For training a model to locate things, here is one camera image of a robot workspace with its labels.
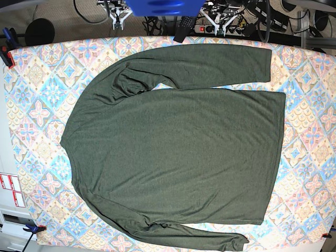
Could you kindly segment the blue clamp upper left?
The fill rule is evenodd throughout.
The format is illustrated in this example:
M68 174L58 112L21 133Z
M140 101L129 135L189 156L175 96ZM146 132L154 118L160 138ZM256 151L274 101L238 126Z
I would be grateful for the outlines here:
M15 66L15 62L10 51L14 49L16 41L7 27L3 28L3 32L3 37L6 38L7 46L1 46L1 60L9 69L11 69Z

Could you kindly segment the dark green long-sleeve shirt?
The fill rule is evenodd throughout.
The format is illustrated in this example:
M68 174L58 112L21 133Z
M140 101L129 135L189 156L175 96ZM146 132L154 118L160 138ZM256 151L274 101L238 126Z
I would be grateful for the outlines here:
M190 224L260 225L281 157L286 95L269 49L193 44L146 50L98 74L60 144L72 185L107 224L141 242L241 251L248 239Z

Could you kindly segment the red white labels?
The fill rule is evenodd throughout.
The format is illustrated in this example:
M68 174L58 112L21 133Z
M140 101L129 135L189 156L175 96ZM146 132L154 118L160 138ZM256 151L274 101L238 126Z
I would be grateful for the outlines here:
M25 208L25 202L17 175L1 173L1 204Z

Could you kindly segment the black remote control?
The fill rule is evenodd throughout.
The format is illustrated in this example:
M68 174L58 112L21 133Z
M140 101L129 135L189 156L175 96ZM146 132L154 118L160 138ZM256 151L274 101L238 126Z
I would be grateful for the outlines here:
M194 29L196 17L183 16L174 36L174 41L182 43L191 30Z

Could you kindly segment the black round stand base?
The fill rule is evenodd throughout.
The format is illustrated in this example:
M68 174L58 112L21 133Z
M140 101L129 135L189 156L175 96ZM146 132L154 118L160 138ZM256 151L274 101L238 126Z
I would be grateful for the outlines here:
M32 21L25 31L26 46L51 44L54 41L55 28L51 21L39 18Z

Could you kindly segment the red clamp lower right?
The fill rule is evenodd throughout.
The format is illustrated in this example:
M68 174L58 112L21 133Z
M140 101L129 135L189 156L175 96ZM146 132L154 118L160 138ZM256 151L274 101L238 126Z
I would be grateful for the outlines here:
M323 234L322 238L332 238L332 235L330 233L328 234Z

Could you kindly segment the blue clamp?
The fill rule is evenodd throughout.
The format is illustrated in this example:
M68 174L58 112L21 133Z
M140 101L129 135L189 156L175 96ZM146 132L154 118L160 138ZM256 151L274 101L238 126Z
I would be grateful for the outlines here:
M25 232L30 233L30 237L28 239L28 241L26 242L22 252L24 252L29 244L29 242L31 241L32 237L40 232L43 232L47 229L46 226L32 226L32 225L28 225L26 224L25 227L23 228L23 230Z
M15 62L10 51L14 49L16 41L7 27L3 28L3 32L3 37L6 38L7 46L1 46L1 60L9 69L11 69L15 66Z

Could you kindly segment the white power strip red switch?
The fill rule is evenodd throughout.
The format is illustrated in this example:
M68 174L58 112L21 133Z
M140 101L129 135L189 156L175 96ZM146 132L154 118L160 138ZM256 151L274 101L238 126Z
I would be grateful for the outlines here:
M196 24L194 26L194 32L196 34L215 34L215 26L214 25L205 25L205 24ZM234 36L242 36L243 28L238 25L229 25L228 27L219 28L216 32L215 36L226 36L226 35L234 35Z

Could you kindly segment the blue clamp lower left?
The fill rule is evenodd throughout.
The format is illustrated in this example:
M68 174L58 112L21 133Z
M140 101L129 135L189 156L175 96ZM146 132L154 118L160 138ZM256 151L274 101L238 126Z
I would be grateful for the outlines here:
M30 233L30 237L28 239L28 241L26 242L22 252L24 252L29 244L29 242L31 241L32 237L40 232L43 232L47 229L46 226L32 226L32 225L28 225L26 224L25 227L23 228L23 230L25 232Z

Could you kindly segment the patterned pastel tablecloth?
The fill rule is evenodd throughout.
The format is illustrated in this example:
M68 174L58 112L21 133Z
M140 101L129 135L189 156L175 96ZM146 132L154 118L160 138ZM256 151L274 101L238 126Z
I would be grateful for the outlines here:
M335 220L335 58L318 52L240 39L189 37L186 44L234 44L272 50L271 81L235 86L286 94L281 161L260 226L200 224L240 233L246 251L299 248L322 241ZM71 41L12 52L1 67L13 156L26 209L46 226L37 242L105 251L169 251L135 241L99 219L71 186L60 146L68 117L87 84L109 65L147 49L173 46L171 37Z

